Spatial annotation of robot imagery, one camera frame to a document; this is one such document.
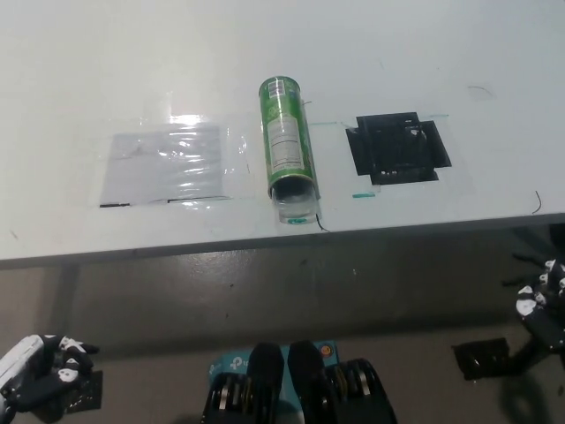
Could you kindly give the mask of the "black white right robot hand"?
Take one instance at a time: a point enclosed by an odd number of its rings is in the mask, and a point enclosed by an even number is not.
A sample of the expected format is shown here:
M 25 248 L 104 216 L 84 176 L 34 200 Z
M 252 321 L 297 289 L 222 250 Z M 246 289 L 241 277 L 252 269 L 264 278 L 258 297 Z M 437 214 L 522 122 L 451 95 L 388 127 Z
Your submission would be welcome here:
M 515 308 L 523 326 L 549 352 L 564 353 L 564 264 L 512 254 L 517 261 L 534 265 L 539 273 L 503 281 L 518 286 Z

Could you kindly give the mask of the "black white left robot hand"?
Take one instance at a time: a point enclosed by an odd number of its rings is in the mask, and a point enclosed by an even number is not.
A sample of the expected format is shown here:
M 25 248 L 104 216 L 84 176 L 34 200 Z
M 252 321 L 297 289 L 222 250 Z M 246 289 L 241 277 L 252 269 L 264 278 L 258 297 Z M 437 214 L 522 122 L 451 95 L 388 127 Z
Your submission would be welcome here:
M 1 422 L 19 413 L 44 413 L 60 420 L 68 404 L 95 378 L 92 356 L 100 348 L 61 335 L 33 334 L 1 358 Z

